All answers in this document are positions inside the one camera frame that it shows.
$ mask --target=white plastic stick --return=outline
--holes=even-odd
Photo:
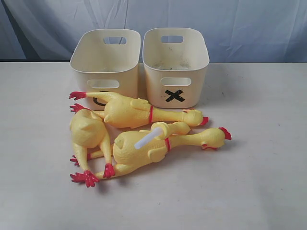
[[[153,131],[151,131],[149,134],[147,134],[141,140],[135,143],[134,145],[135,149],[139,150],[144,145],[146,145],[149,141],[151,141],[155,137],[158,137],[162,134],[163,134],[163,129],[161,129],[160,127],[155,128]]]

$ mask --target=black circle mark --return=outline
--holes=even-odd
[[[106,104],[98,102],[98,99],[96,97],[93,98],[93,102],[95,104],[97,104],[97,105],[100,105],[100,106],[105,106],[106,105]]]

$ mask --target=storage bin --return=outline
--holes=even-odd
[[[143,42],[147,96],[160,108],[190,108],[200,99],[209,55],[200,32],[155,28]]]
[[[71,57],[71,67],[83,92],[118,92],[138,97],[141,36],[128,29],[98,29],[85,33]],[[105,102],[86,98],[87,106],[103,110]]]

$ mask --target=rubber chicken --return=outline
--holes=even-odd
[[[88,109],[78,111],[70,123],[72,147],[75,155],[71,159],[75,165],[84,170],[84,182],[86,186],[94,187],[99,180],[90,171],[87,160],[95,155],[100,155],[101,151],[87,154],[87,149],[99,146],[106,159],[105,171],[102,177],[110,178],[115,175],[112,165],[110,137],[102,119]]]
[[[105,123],[116,128],[137,128],[157,121],[183,121],[190,127],[195,127],[205,125],[209,120],[198,110],[164,111],[153,107],[147,100],[126,97],[116,92],[72,92],[69,96],[75,100],[85,97],[105,101],[105,110],[94,112],[103,118]],[[84,109],[79,104],[71,108],[73,112]]]
[[[117,164],[114,166],[114,177],[123,176],[132,171],[153,163],[161,161],[172,149],[180,145],[201,146],[204,150],[217,149],[224,145],[224,140],[231,140],[230,133],[223,127],[209,128],[201,133],[187,135],[190,127],[184,122],[166,124],[164,122],[154,123],[153,128],[160,127],[163,134],[151,140],[140,149],[135,149],[135,143],[146,136],[150,131],[128,131],[118,135],[113,145],[113,155]],[[96,153],[95,157],[103,157],[104,153]],[[105,172],[98,172],[95,177],[99,180],[106,179]],[[86,175],[71,175],[74,182],[85,182]]]

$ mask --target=white tabletop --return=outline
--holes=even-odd
[[[210,64],[205,81],[195,108],[232,141],[86,188],[70,178],[69,63],[0,63],[0,229],[307,229],[307,64]]]

